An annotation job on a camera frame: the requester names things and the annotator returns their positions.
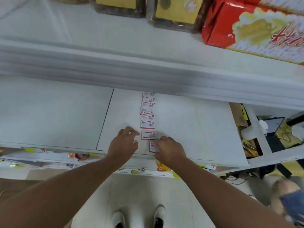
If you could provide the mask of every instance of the white shoe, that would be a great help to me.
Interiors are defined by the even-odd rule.
[[[116,211],[112,216],[112,227],[113,228],[126,228],[126,220],[120,211]]]
[[[162,228],[167,212],[163,205],[159,205],[154,214],[154,228]]]

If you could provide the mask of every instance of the blue shorts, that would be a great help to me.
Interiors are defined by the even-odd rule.
[[[301,190],[282,196],[281,202],[295,223],[304,223],[304,193]]]

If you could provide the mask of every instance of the clear plastic container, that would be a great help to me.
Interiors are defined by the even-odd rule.
[[[119,7],[119,4],[115,4],[113,0],[111,3],[113,5],[107,5],[105,3],[100,3],[100,1],[96,0],[89,0],[90,4],[93,6],[96,12],[102,14],[111,14],[111,15],[118,15],[124,17],[132,17],[132,18],[143,18],[146,14],[146,0],[131,0],[134,1],[134,8],[128,7]]]
[[[191,33],[200,32],[211,1],[212,0],[147,0],[146,18],[154,27]],[[175,12],[171,15],[167,14],[167,10],[172,6],[175,7]],[[188,22],[181,21],[183,17],[186,17]]]
[[[73,4],[73,5],[89,3],[89,0],[58,0],[58,1],[65,4]]]

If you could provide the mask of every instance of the row of small boxes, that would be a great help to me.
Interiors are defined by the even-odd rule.
[[[143,101],[141,103],[140,108],[140,128],[148,129],[149,131],[142,130],[141,131],[141,139],[142,140],[155,140],[156,132],[155,132],[155,93],[153,92],[143,92]],[[157,145],[155,143],[149,143],[149,152],[155,153],[157,152]]]

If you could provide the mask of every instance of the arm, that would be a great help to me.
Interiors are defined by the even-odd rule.
[[[155,140],[156,159],[175,171],[191,189],[217,228],[293,228],[234,186],[205,171],[186,157],[180,143],[162,136]]]
[[[0,205],[2,227],[64,227],[94,191],[138,149],[139,133],[121,129],[108,155],[39,183]]]

